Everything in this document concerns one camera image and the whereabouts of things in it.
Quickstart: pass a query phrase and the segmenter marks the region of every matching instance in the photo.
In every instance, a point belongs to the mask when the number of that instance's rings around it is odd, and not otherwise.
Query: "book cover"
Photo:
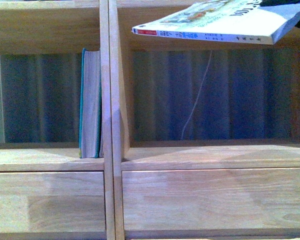
[[[208,0],[132,28],[138,35],[273,45],[300,20],[300,2],[260,6],[261,0]]]

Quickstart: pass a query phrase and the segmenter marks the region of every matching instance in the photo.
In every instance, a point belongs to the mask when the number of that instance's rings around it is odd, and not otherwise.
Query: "wooden shelf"
[[[79,158],[78,148],[0,149],[0,172],[103,171],[103,158]]]
[[[122,185],[127,239],[300,237],[300,168],[124,171]]]
[[[0,173],[0,240],[105,239],[105,231],[103,172]]]
[[[140,143],[122,163],[123,171],[299,167],[300,143],[289,140]]]
[[[262,48],[299,48],[300,29],[294,27],[275,45],[224,43],[215,41],[173,39],[155,36],[135,35],[133,26],[148,23],[183,10],[195,0],[153,1],[153,0],[118,0],[118,17],[121,28],[132,50],[176,51],[176,50],[222,50],[222,49],[262,49]]]
[[[0,55],[100,47],[98,0],[0,2]]]

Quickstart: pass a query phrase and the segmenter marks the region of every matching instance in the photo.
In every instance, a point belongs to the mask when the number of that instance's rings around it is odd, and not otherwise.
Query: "wire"
[[[209,66],[210,66],[211,58],[212,58],[212,50],[210,51],[208,64],[206,65],[206,69],[205,69],[205,72],[204,72],[204,75],[203,75],[203,78],[202,78],[202,82],[201,82],[198,94],[196,96],[196,99],[195,99],[195,102],[194,102],[194,105],[193,105],[192,111],[191,111],[191,113],[190,113],[187,121],[185,122],[185,125],[183,126],[182,133],[181,133],[181,139],[180,140],[184,139],[185,130],[187,128],[188,123],[190,122],[190,119],[191,119],[192,115],[194,114],[195,108],[196,108],[198,100],[199,100],[199,96],[200,96],[201,91],[202,91],[202,87],[203,87],[204,82],[206,80],[206,76],[207,76],[207,72],[208,72],[208,69],[209,69]]]

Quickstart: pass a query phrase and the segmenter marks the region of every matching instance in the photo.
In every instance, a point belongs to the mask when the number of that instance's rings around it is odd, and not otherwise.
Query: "light wood surface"
[[[125,154],[131,147],[131,143],[134,139],[134,124],[135,124],[135,111],[134,111],[134,78],[133,78],[133,52],[130,49],[128,42],[128,36],[126,32],[122,31],[122,22],[119,22],[120,26],[120,50],[121,50],[121,63],[122,66],[119,70],[119,89],[120,89],[120,110],[122,117],[121,139],[122,154]]]
[[[0,55],[97,50],[99,28],[98,0],[0,2]]]
[[[127,238],[300,237],[300,168],[122,176]]]
[[[100,1],[100,53],[102,79],[102,131],[104,153],[104,197],[107,240],[116,239],[114,165],[112,151],[110,47],[109,47],[109,2]]]
[[[105,234],[102,172],[0,173],[0,233],[76,232]]]
[[[78,148],[0,149],[0,172],[103,171],[103,158],[79,158]]]
[[[124,69],[125,64],[123,63],[126,60],[123,54],[125,51],[129,51],[129,49],[123,48],[123,36],[118,19],[117,0],[109,0],[111,119],[116,240],[125,239],[121,161],[125,151],[129,148],[124,89],[126,69]]]
[[[300,167],[300,144],[133,147],[122,163],[123,171],[289,167]]]

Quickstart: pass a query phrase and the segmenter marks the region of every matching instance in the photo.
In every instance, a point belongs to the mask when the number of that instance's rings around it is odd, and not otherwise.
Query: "drawer front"
[[[0,173],[0,234],[76,232],[105,232],[103,172]]]
[[[300,168],[124,171],[123,209],[131,238],[300,233]]]

